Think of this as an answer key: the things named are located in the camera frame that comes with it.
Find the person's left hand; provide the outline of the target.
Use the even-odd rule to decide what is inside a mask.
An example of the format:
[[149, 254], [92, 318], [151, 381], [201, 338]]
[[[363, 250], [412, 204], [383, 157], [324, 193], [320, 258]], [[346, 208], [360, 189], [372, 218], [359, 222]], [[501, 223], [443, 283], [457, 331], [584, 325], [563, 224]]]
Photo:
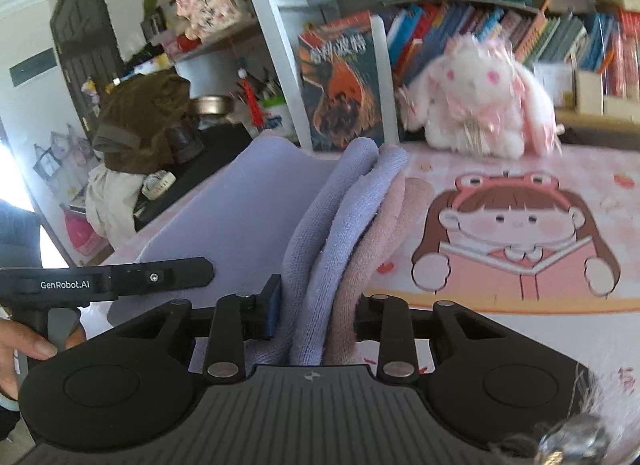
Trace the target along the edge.
[[26, 357], [44, 361], [57, 355], [58, 349], [28, 326], [13, 320], [1, 320], [0, 343], [1, 392], [9, 399], [16, 400], [18, 385], [14, 369], [14, 353], [21, 352]]

